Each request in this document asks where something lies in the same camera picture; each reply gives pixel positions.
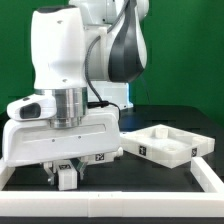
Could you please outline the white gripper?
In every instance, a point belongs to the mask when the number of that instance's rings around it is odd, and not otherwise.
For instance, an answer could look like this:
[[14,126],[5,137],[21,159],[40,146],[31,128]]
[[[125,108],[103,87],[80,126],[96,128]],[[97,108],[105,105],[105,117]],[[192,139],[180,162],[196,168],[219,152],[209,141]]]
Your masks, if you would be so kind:
[[[18,122],[10,119],[3,131],[3,159],[8,167],[71,159],[84,179],[86,162],[78,157],[117,151],[120,147],[118,109],[90,109],[81,124],[66,129],[50,127],[48,120]],[[51,164],[44,163],[48,183],[55,183]]]

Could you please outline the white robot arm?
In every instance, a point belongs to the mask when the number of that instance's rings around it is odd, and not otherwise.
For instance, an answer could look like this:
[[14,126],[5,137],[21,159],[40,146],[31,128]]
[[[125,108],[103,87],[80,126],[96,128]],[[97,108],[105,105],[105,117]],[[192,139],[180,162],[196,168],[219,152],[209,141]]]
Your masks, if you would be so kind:
[[121,154],[119,107],[88,95],[96,81],[128,83],[144,71],[148,10],[149,0],[69,0],[33,13],[35,92],[7,107],[2,178],[42,164],[50,180],[74,184],[86,165]]

